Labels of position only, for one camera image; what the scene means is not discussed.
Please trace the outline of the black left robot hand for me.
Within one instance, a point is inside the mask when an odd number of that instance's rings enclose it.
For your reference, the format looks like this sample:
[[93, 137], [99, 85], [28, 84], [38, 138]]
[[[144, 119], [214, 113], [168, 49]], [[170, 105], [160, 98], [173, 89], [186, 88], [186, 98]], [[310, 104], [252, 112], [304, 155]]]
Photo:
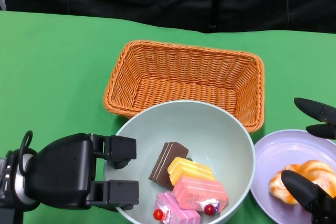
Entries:
[[26, 195], [60, 209], [131, 210], [139, 203], [138, 181], [97, 181], [96, 164], [101, 158], [123, 169], [136, 159], [136, 152], [133, 138], [86, 133], [63, 137], [28, 161]]

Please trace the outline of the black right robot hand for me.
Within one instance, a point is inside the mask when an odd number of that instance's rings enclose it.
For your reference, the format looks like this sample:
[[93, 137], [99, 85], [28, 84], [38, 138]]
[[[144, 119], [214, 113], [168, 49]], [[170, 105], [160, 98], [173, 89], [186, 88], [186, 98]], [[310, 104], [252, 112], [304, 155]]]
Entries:
[[[335, 108], [313, 100], [294, 98], [296, 107], [307, 116], [321, 122], [306, 131], [319, 138], [335, 140]], [[335, 197], [299, 173], [285, 170], [281, 180], [294, 199], [312, 214], [312, 223], [335, 223]]]

